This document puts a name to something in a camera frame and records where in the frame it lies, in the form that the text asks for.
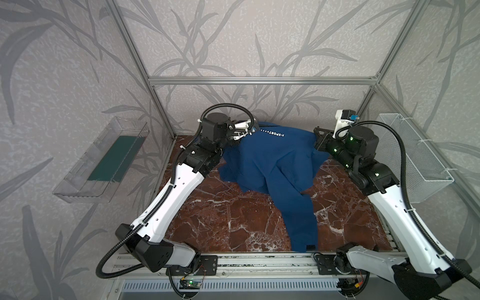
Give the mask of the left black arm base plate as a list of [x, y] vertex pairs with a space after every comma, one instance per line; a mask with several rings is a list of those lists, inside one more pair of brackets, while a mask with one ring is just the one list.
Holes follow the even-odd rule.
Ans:
[[186, 266], [170, 266], [166, 274], [172, 276], [215, 276], [218, 268], [218, 256], [197, 255], [192, 262]]

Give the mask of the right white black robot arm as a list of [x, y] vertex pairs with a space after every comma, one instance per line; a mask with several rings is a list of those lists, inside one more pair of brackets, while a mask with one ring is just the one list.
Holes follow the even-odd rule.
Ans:
[[[399, 177], [375, 160], [379, 138], [370, 129], [371, 125], [389, 131], [397, 141]], [[406, 184], [406, 147], [391, 126], [378, 121], [361, 121], [336, 131], [316, 127], [314, 134], [315, 149], [327, 152], [345, 168], [351, 181], [381, 213], [406, 251], [404, 256], [392, 256], [350, 243], [339, 249], [343, 265], [395, 284], [410, 300], [440, 300], [442, 292], [462, 279], [476, 287], [480, 285], [471, 276], [469, 263], [456, 259], [411, 205]]]

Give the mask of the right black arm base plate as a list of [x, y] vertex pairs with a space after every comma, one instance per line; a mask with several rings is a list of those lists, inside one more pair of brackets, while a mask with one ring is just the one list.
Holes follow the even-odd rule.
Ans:
[[336, 265], [335, 254], [323, 254], [315, 252], [312, 258], [317, 266], [319, 275], [349, 275], [350, 272], [342, 272]]

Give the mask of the blue zip jacket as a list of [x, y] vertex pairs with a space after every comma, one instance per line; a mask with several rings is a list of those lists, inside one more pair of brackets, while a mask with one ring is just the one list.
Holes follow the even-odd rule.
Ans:
[[260, 122], [255, 133], [225, 149], [225, 164], [219, 168], [223, 181], [237, 183], [244, 192], [270, 195], [295, 252], [318, 248], [317, 219], [305, 191], [330, 155], [315, 149], [315, 142], [313, 132]]

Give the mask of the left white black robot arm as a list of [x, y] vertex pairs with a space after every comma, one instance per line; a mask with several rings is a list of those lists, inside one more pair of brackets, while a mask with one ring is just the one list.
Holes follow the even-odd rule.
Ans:
[[[131, 224], [117, 228], [119, 241], [98, 263], [98, 278], [117, 278], [141, 268], [155, 273], [163, 268], [179, 267], [189, 275], [199, 270], [200, 251], [186, 243], [167, 240], [166, 231], [190, 194], [220, 163], [225, 149], [255, 133], [258, 125], [248, 109], [232, 103], [207, 108], [197, 122], [192, 140], [175, 156], [169, 181]], [[136, 258], [138, 264], [104, 272], [105, 264], [121, 248]]]

